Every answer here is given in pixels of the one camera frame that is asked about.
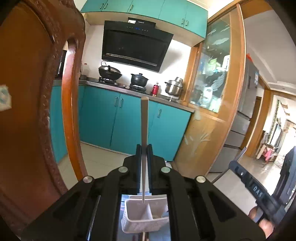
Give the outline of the person's right hand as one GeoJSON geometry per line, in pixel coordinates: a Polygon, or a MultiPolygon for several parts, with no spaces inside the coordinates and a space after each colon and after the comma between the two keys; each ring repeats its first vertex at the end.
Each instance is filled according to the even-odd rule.
{"type": "Polygon", "coordinates": [[[262,210],[255,206],[250,210],[248,217],[254,222],[258,221],[259,227],[263,230],[265,237],[268,238],[274,231],[274,224],[266,218],[260,216],[261,214],[262,210]]]}

